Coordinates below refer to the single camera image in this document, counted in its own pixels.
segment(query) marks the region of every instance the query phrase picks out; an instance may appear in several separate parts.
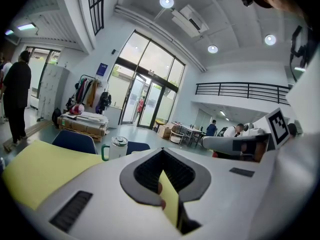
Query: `fluorescent light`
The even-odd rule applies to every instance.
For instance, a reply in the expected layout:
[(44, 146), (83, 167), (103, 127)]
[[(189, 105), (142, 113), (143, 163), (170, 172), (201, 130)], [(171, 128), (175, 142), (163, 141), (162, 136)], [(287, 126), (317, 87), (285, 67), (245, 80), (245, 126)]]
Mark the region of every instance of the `fluorescent light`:
[(166, 9), (171, 8), (172, 6), (174, 6), (174, 4), (175, 4), (174, 0), (160, 0), (160, 5)]
[(295, 67), (294, 69), (298, 70), (298, 71), (306, 72), (306, 70), (304, 68), (301, 68), (301, 67)]
[(30, 30), (30, 29), (34, 29), (36, 26), (33, 25), (32, 23), (27, 24), (27, 25), (23, 25), (23, 26), (18, 26), (19, 30)]
[(276, 42), (277, 39), (273, 34), (268, 34), (265, 39), (264, 42), (268, 45), (268, 46), (273, 46)]
[(13, 34), (13, 31), (10, 30), (10, 29), (5, 32), (5, 35), (6, 35), (6, 36), (9, 36), (9, 35), (11, 35), (11, 34)]
[(208, 47), (208, 52), (211, 53), (211, 54), (216, 54), (218, 52), (218, 47), (216, 47), (215, 45), (210, 45)]

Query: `round ceiling light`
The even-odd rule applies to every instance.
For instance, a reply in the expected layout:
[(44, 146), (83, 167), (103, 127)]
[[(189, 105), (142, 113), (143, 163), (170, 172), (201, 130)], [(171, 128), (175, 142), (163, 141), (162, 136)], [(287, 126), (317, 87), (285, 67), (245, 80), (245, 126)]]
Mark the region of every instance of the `round ceiling light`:
[(160, 5), (166, 9), (171, 8), (172, 6), (174, 6), (174, 4), (175, 4), (174, 0), (160, 0)]
[(216, 47), (215, 45), (210, 45), (208, 47), (208, 52), (211, 54), (216, 54), (218, 52), (218, 47)]
[(273, 46), (276, 42), (277, 39), (273, 34), (268, 34), (265, 39), (264, 42), (268, 45), (268, 46)]

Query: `blue poster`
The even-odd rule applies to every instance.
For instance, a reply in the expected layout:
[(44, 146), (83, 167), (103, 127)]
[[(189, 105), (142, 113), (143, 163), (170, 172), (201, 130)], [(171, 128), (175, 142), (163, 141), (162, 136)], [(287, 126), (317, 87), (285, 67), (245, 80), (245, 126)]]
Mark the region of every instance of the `blue poster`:
[(108, 68), (108, 65), (100, 63), (100, 66), (99, 66), (96, 74), (98, 76), (102, 76), (103, 77), (105, 75), (105, 73), (106, 73), (107, 68)]

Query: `green handle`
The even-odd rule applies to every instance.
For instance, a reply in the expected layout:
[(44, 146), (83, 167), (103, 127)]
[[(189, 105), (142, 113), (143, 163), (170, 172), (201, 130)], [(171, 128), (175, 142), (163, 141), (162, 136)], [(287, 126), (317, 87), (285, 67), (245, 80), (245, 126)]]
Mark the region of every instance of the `green handle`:
[(106, 162), (106, 161), (109, 161), (109, 159), (105, 158), (105, 148), (110, 148), (110, 146), (109, 145), (102, 145), (102, 147), (101, 147), (101, 153), (102, 153), (101, 158), (103, 161)]

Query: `white ceiling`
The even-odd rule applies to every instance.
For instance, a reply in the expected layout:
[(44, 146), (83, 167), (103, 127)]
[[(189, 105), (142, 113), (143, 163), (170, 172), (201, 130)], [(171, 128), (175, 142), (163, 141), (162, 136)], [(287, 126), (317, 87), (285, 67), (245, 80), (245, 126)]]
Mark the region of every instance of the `white ceiling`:
[(201, 105), (207, 109), (207, 112), (210, 111), (211, 115), (216, 115), (217, 118), (228, 118), (230, 121), (242, 124), (254, 123), (267, 115), (267, 113), (264, 112), (240, 107), (204, 103), (202, 103)]
[[(277, 38), (277, 44), (290, 44), (291, 36), (296, 27), (300, 24), (305, 27), (303, 19), (295, 15), (277, 11), (275, 9), (264, 9), (255, 4), (245, 7), (241, 0), (174, 0), (174, 8), (181, 10), (187, 4), (191, 5), (208, 24), (209, 30), (203, 34), (203, 38), (189, 37), (178, 25), (172, 21), (172, 14), (167, 9), (156, 23), (176, 37), (186, 47), (192, 47), (194, 55), (208, 67), (224, 53), (240, 51), (252, 47), (265, 47), (266, 35), (273, 34)], [(136, 13), (139, 13), (150, 20), (154, 20), (162, 10), (158, 0), (123, 0), (121, 4)], [(290, 45), (282, 45), (274, 49), (284, 49), (283, 54), (289, 57)], [(216, 45), (219, 49), (217, 54), (208, 53), (208, 46)], [(270, 53), (259, 60), (279, 61), (279, 51)]]
[[(20, 31), (17, 27), (34, 23), (36, 28)], [(61, 13), (57, 0), (28, 0), (11, 23), (19, 38), (56, 40), (76, 44), (76, 38)]]

